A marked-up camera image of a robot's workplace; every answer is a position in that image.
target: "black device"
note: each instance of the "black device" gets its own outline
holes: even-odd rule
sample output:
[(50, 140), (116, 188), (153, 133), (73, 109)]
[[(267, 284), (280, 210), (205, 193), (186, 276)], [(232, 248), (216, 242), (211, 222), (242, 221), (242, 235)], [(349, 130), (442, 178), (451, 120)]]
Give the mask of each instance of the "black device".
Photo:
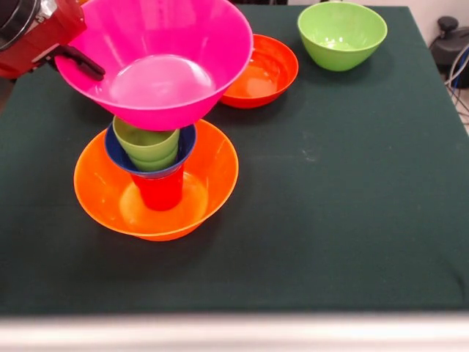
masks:
[[(446, 75), (447, 79), (454, 60), (461, 50), (469, 44), (469, 27), (459, 27), (458, 20), (449, 16), (439, 18), (438, 26), (440, 27), (440, 36), (433, 40), (430, 51), (438, 70)], [(453, 85), (457, 88), (469, 87), (469, 65), (461, 72), (459, 80), (453, 81)]]

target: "bowl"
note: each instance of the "bowl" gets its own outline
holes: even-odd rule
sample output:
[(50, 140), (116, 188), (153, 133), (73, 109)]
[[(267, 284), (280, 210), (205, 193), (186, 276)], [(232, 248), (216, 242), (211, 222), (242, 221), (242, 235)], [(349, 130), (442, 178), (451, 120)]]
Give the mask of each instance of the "bowl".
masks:
[(298, 59), (288, 46), (255, 34), (249, 65), (224, 93), (221, 102), (239, 109), (267, 105), (283, 94), (297, 75)]
[(57, 57), (64, 80), (125, 122), (175, 130), (206, 115), (244, 71), (251, 27), (228, 0), (89, 0), (70, 45), (106, 70), (102, 81)]
[(164, 169), (174, 162), (180, 129), (148, 131), (129, 125), (118, 117), (112, 122), (117, 140), (141, 171)]
[(228, 200), (239, 167), (236, 150), (223, 132), (200, 120), (196, 133), (196, 146), (184, 163), (182, 200), (168, 211), (154, 211), (143, 203), (130, 174), (108, 157), (106, 131), (99, 133), (75, 166), (73, 182), (81, 207), (102, 226), (148, 241), (170, 241), (194, 231)]
[(349, 2), (322, 2), (307, 7), (298, 18), (298, 28), (310, 57), (332, 71), (350, 70), (361, 64), (388, 34), (380, 15)]

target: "orange bowl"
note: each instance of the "orange bowl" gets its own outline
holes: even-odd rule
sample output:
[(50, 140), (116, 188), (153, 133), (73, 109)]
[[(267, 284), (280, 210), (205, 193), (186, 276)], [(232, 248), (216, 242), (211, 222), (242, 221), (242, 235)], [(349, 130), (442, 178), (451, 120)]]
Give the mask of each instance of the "orange bowl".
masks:
[(194, 231), (228, 200), (238, 176), (233, 144), (214, 125), (196, 123), (197, 143), (184, 164), (182, 200), (167, 211), (145, 207), (130, 175), (107, 156), (106, 131), (83, 150), (75, 167), (81, 207), (111, 230), (149, 241), (170, 241)]
[(298, 68), (298, 59), (288, 46), (277, 39), (255, 34), (251, 61), (221, 102), (239, 109), (272, 103), (292, 85)]

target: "stacked cups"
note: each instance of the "stacked cups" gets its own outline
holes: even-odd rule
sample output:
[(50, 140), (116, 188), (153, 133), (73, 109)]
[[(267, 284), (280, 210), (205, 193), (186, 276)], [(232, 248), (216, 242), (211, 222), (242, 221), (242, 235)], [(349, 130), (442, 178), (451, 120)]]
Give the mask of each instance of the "stacked cups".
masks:
[(196, 143), (189, 125), (173, 131), (147, 131), (115, 117), (106, 131), (109, 158), (132, 177), (144, 204), (164, 211), (182, 199), (184, 162)]

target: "green cup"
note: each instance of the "green cup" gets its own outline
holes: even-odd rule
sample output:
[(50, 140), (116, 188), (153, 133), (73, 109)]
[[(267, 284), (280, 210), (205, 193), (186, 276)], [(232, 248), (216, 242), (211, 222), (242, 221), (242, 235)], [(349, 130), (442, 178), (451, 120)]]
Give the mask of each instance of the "green cup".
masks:
[(332, 71), (354, 68), (368, 59), (388, 35), (383, 18), (350, 2), (322, 2), (298, 18), (301, 40), (309, 56)]
[(114, 117), (112, 128), (136, 168), (151, 172), (171, 166), (177, 157), (180, 130), (147, 131)]

